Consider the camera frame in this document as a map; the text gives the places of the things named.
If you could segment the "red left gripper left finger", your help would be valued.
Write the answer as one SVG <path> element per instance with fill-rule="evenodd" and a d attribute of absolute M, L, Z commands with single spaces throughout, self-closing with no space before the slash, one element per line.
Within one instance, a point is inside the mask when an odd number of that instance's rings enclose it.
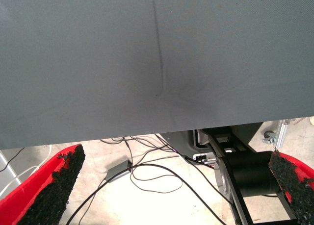
<path fill-rule="evenodd" d="M 81 144 L 59 151 L 0 201 L 2 225 L 57 225 L 85 160 Z"/>

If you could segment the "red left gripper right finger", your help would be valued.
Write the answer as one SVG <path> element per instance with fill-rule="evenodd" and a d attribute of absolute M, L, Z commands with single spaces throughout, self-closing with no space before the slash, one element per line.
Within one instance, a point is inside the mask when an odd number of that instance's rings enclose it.
<path fill-rule="evenodd" d="M 314 223 L 314 170 L 299 159 L 274 151 L 269 168 L 300 225 Z"/>

